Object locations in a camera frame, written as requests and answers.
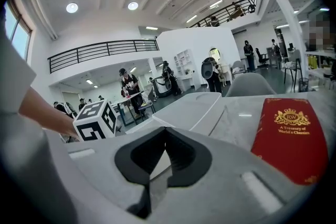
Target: black fisheye border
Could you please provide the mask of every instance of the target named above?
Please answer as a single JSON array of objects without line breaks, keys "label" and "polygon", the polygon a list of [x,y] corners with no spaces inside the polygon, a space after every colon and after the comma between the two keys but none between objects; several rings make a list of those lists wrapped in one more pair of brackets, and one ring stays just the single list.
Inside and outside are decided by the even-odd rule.
[{"label": "black fisheye border", "polygon": [[[0,0],[3,6],[6,0]],[[330,18],[333,22],[335,20],[336,1],[335,0],[323,0],[324,3],[330,8]],[[315,191],[310,198],[302,205],[302,207],[288,219],[287,223],[300,223],[299,221],[307,221],[307,223],[324,223],[330,222],[335,219],[334,216],[334,196],[336,194],[336,164],[335,154],[332,155],[327,172],[318,183]],[[3,188],[3,204],[2,214],[6,219],[6,215],[11,218],[12,221],[27,221],[33,220],[43,223],[49,221],[45,219],[42,214],[36,210],[25,197],[21,190],[15,185],[15,183],[9,178],[4,171],[2,161],[0,160],[0,184]]]}]

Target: red book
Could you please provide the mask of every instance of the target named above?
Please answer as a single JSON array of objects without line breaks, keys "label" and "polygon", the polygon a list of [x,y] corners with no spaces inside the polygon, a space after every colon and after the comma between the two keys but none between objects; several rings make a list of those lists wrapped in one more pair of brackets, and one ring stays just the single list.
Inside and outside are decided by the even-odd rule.
[{"label": "red book", "polygon": [[317,182],[328,165],[323,130],[306,99],[265,99],[251,152],[300,185]]}]

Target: chair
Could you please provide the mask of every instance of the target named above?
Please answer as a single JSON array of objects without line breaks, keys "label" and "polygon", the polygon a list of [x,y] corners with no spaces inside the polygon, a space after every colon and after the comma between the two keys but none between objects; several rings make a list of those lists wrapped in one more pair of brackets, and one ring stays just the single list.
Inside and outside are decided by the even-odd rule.
[{"label": "chair", "polygon": [[232,83],[225,97],[276,94],[266,79],[257,73],[246,73]]},{"label": "chair", "polygon": [[[233,72],[235,68],[239,68],[239,71]],[[246,68],[245,65],[241,61],[235,61],[233,65],[231,66],[231,74],[232,74],[232,79],[235,79],[236,74],[241,74],[241,73],[246,73]]]},{"label": "chair", "polygon": [[[287,69],[290,70],[290,74],[292,76],[292,81],[294,82],[294,91],[295,91],[295,84],[296,84],[296,76],[297,76],[297,72],[298,70],[300,70],[301,73],[301,77],[302,77],[302,70],[301,70],[301,55],[300,55],[300,50],[295,50],[293,52],[293,54],[288,57],[288,61],[289,62],[294,62],[295,66],[292,65],[290,67],[286,67],[285,65],[285,78],[284,78],[284,84],[286,84],[286,73],[287,73]],[[293,73],[292,70],[295,71],[295,79],[293,78]]]},{"label": "chair", "polygon": [[259,58],[259,62],[262,65],[266,65],[265,62],[268,61],[268,58],[266,58],[266,54],[260,54],[258,48],[256,48],[256,52],[257,52],[257,55],[258,55],[258,58]]},{"label": "chair", "polygon": [[140,115],[141,115],[141,119],[143,121],[143,117],[144,117],[144,113],[143,111],[147,108],[151,108],[153,114],[156,112],[155,107],[154,107],[154,93],[153,93],[153,88],[151,90],[151,92],[148,94],[148,99],[150,100],[150,102],[147,105],[141,106],[139,107],[139,111],[140,111]]}]

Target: column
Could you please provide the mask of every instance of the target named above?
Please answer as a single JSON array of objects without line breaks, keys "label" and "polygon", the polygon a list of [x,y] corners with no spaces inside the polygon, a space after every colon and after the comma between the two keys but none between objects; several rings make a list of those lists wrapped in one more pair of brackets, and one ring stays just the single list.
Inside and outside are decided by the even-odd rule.
[{"label": "column", "polygon": [[154,63],[154,60],[153,58],[148,58],[148,63],[149,63],[149,66],[152,70],[152,78],[155,79],[157,77],[160,76],[160,74],[158,73],[158,71],[156,70],[156,67],[155,67],[155,63]]},{"label": "column", "polygon": [[294,15],[294,9],[291,6],[289,0],[276,0],[281,8],[281,11],[283,12],[287,24],[289,24],[289,29],[293,37],[294,46],[300,50],[301,54],[301,68],[302,68],[302,75],[306,77],[306,68],[305,68],[305,54],[306,47],[303,43],[302,38],[302,28],[299,24],[299,20]]}]

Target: black and white marker cube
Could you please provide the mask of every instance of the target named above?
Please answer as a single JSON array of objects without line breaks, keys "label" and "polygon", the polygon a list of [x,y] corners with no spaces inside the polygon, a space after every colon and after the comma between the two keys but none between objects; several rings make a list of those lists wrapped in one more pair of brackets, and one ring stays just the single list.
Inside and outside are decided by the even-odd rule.
[{"label": "black and white marker cube", "polygon": [[102,100],[85,105],[73,124],[82,141],[115,137],[117,115],[108,100]]}]

